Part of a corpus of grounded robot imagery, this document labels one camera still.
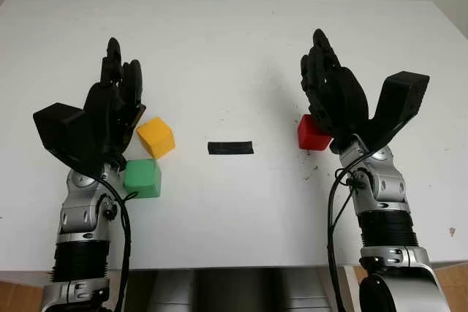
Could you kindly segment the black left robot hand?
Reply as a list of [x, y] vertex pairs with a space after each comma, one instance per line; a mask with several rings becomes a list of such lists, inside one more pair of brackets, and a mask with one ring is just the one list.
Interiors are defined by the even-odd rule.
[[83, 109], [91, 119], [97, 153], [118, 170], [125, 169], [123, 153], [146, 109], [142, 91], [140, 62], [123, 62], [118, 40], [110, 38], [100, 81], [90, 88]]

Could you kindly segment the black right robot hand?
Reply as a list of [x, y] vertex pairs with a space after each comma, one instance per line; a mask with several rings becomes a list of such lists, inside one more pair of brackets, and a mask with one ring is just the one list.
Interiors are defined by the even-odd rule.
[[313, 45], [301, 58], [301, 87], [319, 130], [333, 139], [338, 154], [369, 118], [366, 95], [350, 69], [342, 66], [324, 31], [316, 29]]

